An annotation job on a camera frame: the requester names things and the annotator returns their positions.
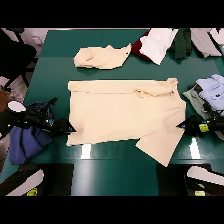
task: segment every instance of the blue cloth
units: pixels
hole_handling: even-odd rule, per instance
[[[24,164],[53,142],[51,136],[39,128],[13,127],[9,133],[9,161],[12,165]]]

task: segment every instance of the yellow-green label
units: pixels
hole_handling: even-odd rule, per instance
[[[37,188],[28,191],[27,196],[37,196]]]
[[[209,131],[207,124],[199,124],[199,128],[200,128],[201,132]]]
[[[195,195],[196,196],[205,196],[205,192],[204,191],[195,191]]]

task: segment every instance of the maroon garment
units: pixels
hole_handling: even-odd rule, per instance
[[[148,36],[149,31],[145,32],[141,37],[143,36]],[[131,47],[131,53],[135,54],[136,56],[146,60],[146,61],[151,61],[150,58],[148,58],[147,56],[145,56],[144,54],[140,53],[140,49],[142,47],[142,42],[140,41],[140,38],[132,45]]]

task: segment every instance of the office chair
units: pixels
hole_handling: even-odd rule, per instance
[[[21,75],[26,86],[29,83],[26,78],[26,72],[32,71],[27,66],[32,62],[36,55],[36,49],[24,44],[20,33],[24,28],[7,28],[7,30],[15,32],[19,42],[13,41],[10,37],[0,29],[0,76],[3,76],[9,81],[3,87],[4,90],[19,76]]]

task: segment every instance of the dark green cloth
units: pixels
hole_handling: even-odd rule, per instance
[[[191,55],[191,31],[190,28],[180,28],[170,47],[175,52],[175,59],[187,58]]]

